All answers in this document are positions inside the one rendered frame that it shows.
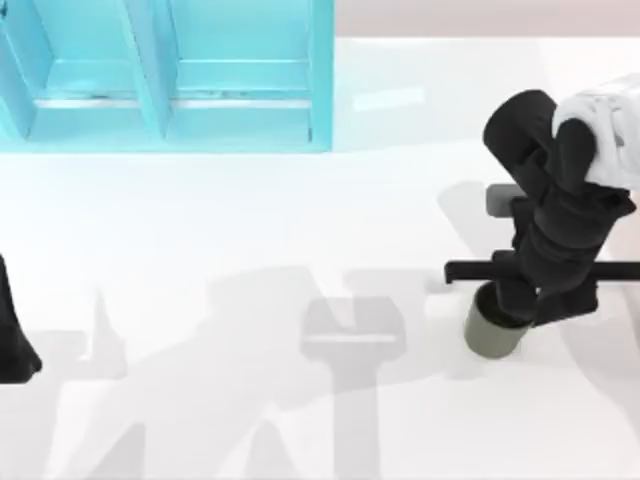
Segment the grey-green cup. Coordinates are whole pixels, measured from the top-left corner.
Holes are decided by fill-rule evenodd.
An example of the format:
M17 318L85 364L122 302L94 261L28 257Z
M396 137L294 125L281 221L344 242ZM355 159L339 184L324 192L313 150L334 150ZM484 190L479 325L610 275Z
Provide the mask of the grey-green cup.
M475 292L464 321L464 340L475 354L490 360L511 355L531 328L531 319L500 306L497 286L483 283Z

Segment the pale grey rounded box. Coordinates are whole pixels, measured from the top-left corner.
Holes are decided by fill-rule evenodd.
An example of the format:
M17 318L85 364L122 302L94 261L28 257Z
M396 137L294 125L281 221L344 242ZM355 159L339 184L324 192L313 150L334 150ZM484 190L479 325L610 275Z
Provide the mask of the pale grey rounded box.
M486 212L493 218L511 218L513 201L522 198L527 196L516 184L491 184L486 189Z

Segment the light blue rack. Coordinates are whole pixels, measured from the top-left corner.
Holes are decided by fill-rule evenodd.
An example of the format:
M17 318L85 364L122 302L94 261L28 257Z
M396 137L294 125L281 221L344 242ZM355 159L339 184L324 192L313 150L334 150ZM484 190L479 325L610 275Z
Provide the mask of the light blue rack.
M0 152L325 152L336 0L0 0Z

